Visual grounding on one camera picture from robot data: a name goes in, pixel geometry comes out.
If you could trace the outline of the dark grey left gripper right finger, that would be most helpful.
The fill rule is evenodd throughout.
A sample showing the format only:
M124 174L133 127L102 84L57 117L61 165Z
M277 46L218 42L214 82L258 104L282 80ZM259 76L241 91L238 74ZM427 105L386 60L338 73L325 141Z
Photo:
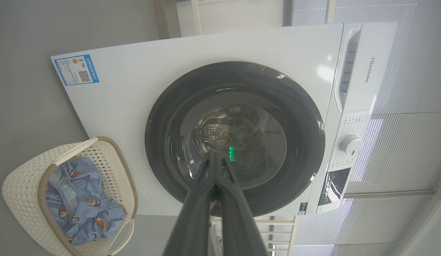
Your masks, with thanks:
M216 185L222 193L224 256L268 256L230 160L224 155L216 155Z

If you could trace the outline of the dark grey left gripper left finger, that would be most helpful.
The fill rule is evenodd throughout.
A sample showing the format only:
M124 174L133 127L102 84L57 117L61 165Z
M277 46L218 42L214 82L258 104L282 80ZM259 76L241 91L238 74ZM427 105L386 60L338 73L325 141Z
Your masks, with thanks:
M210 194L215 152L203 158L199 176L192 184L162 256L207 256L210 229Z

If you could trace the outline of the light blue printed garment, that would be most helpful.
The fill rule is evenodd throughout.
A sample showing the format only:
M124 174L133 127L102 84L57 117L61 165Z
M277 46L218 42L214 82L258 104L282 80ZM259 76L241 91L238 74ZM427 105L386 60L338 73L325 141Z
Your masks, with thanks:
M102 175L88 157L58 165L45 188L45 200L73 246L113 238L127 216L125 208L107 196Z

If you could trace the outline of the stainless steel washing machine drum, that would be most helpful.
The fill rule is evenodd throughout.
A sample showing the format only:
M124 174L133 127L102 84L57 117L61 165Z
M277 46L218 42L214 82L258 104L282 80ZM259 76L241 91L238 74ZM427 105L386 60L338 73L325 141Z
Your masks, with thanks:
M193 128L193 144L200 155L222 151L236 170L261 163L269 136L280 133L276 119L251 104L229 105L207 114Z

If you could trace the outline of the dark appliance display panel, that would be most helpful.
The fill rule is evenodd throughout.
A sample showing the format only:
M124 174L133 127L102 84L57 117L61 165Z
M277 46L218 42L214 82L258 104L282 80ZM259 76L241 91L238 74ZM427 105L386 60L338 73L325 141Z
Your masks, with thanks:
M340 201L349 174L350 167L327 173L318 201L319 206Z

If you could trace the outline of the white front-load washing machine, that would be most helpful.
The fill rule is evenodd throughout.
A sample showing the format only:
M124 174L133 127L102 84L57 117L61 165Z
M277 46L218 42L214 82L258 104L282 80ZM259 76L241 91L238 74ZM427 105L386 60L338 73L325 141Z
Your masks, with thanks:
M90 137L105 136L118 144L139 190L138 213L151 215L177 216L183 204L158 181L146 153L147 121L163 91L184 74L214 63L256 63L287 75L305 89L318 108L325 151L318 172L302 195L264 215L317 214L341 205L360 151L347 155L340 143L352 134L364 140L373 111L341 113L336 106L333 84L344 24L162 39L62 54L53 56L52 61L85 54L92 57L100 82L64 86L66 93ZM340 201L319 206L327 173L348 167L350 174Z

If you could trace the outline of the white control knob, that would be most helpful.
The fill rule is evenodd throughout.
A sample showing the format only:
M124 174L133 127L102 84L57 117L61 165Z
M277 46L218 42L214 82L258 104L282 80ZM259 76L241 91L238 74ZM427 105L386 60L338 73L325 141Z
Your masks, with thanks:
M354 155L359 152L363 146L363 140L352 134L343 139L340 143L340 149L347 155Z

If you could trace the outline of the cream perforated laundry basket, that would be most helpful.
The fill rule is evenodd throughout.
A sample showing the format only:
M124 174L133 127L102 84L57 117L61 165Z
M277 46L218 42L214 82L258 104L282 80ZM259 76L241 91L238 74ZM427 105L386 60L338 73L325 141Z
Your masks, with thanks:
M45 202L48 180L63 162L89 157L102 174L106 194L125 207L127 216L111 239L72 246L51 216ZM45 151L12 171L2 186L3 198L23 229L55 256L115 256L134 233L138 195L126 160L111 138L95 137Z

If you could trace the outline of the white detergent drawer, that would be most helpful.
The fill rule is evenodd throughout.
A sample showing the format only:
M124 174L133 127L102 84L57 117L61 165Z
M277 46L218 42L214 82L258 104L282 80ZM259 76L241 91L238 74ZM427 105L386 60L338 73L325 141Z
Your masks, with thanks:
M373 110L397 28L396 22L343 25L333 84L339 112Z

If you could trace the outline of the blue energy label sticker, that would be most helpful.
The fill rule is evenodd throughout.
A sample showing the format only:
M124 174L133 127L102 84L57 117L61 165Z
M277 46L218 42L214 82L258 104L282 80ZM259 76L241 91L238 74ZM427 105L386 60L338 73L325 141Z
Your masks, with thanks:
M89 54L59 58L53 63L64 86L100 82Z

